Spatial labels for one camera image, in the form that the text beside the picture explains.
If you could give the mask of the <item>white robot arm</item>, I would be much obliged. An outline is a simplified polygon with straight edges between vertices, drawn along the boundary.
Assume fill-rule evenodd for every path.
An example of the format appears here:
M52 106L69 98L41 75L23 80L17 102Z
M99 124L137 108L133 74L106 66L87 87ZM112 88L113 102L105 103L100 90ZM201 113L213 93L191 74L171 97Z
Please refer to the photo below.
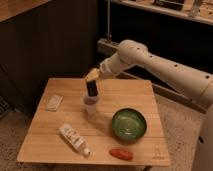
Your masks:
M107 79L139 66L206 111L191 171L213 171L213 74L156 56L133 40L123 40L116 52L86 75L86 82Z

